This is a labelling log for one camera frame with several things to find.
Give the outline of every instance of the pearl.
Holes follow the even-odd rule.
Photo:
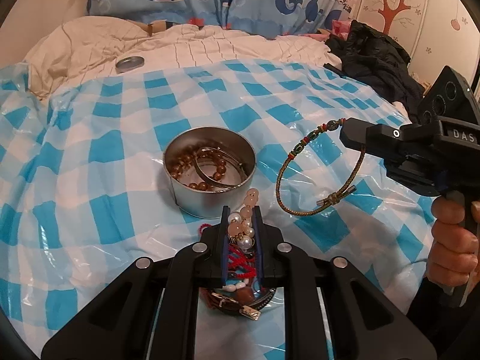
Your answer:
[[[234,211],[229,215],[228,219],[229,223],[232,221],[240,223],[242,221],[242,216],[240,215],[240,212]]]
[[[249,236],[250,238],[253,238],[255,236],[255,230],[253,230],[251,227],[243,228],[243,234]]]
[[[248,206],[248,207],[253,207],[257,203],[257,199],[255,199],[253,196],[247,196],[245,199],[243,199],[243,204]]]
[[[236,237],[237,235],[242,233],[242,228],[240,226],[240,223],[238,222],[232,222],[229,224],[229,227],[227,229],[227,233],[229,233],[229,236],[232,238]]]
[[[250,249],[254,243],[248,235],[242,235],[237,241],[237,245],[243,251]]]
[[[244,219],[244,220],[242,220],[241,225],[243,226],[243,228],[251,227],[251,220],[250,219]]]
[[[258,198],[258,189],[257,188],[250,188],[247,191],[247,195],[252,195]]]
[[[252,215],[251,208],[247,206],[242,207],[240,210],[240,215],[243,219],[250,219]]]
[[[235,292],[236,289],[237,287],[234,284],[227,284],[226,286],[222,287],[222,290],[226,292]]]

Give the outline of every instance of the braided cord bracelet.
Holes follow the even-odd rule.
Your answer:
[[[315,210],[311,211],[294,211],[289,209],[288,207],[285,206],[285,204],[282,202],[282,198],[280,197],[280,183],[282,181],[282,176],[286,170],[286,168],[289,166],[289,163],[295,159],[297,155],[299,155],[305,147],[312,142],[313,140],[317,139],[320,134],[323,134],[324,132],[327,131],[335,131],[337,128],[341,127],[343,123],[345,122],[345,119],[339,119],[339,120],[330,120],[327,124],[323,124],[321,126],[318,126],[318,128],[314,131],[312,131],[310,134],[308,134],[306,137],[304,137],[297,146],[294,147],[294,149],[289,153],[288,158],[285,160],[285,162],[282,165],[282,168],[280,169],[280,172],[278,173],[277,177],[277,182],[275,184],[275,195],[277,197],[277,202],[280,208],[288,212],[291,215],[294,216],[311,216],[318,214],[319,212],[323,211],[324,209],[333,206],[340,202],[343,198],[348,196],[350,193],[355,192],[357,190],[356,186],[350,186],[352,183],[353,179],[357,175],[360,166],[362,165],[363,158],[365,157],[365,147],[362,146],[361,151],[360,151],[360,157],[358,158],[357,164],[353,168],[353,171],[346,181],[346,183],[340,188],[337,192],[333,192],[330,195],[328,195],[327,198],[319,200],[317,202],[317,205],[319,206]]]

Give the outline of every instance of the white comforter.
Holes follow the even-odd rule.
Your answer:
[[[341,61],[323,42],[303,36],[267,40],[218,26],[176,25],[149,36],[137,25],[115,17],[85,16],[58,27],[25,57],[30,64],[29,88],[46,99],[61,86],[115,76],[115,64],[142,56],[145,65],[132,73],[186,68],[242,58],[301,62],[321,67]]]

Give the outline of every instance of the metal tin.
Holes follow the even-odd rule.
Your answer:
[[[168,168],[188,146],[213,146],[235,156],[241,163],[246,179],[237,187],[222,191],[193,190],[172,178]],[[163,167],[175,203],[190,215],[213,219],[222,216],[223,206],[239,207],[250,188],[256,169],[255,150],[241,135],[222,127],[197,127],[177,135],[165,148]]]
[[[115,64],[115,70],[117,74],[132,71],[136,68],[141,68],[145,64],[145,60],[141,56],[128,56],[121,59]]]

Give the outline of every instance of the tin lid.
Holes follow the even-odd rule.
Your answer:
[[[127,71],[132,71],[136,68],[141,68],[145,64],[145,60],[141,56],[128,56],[124,59],[121,59],[115,64],[115,69],[117,74],[125,73]]]

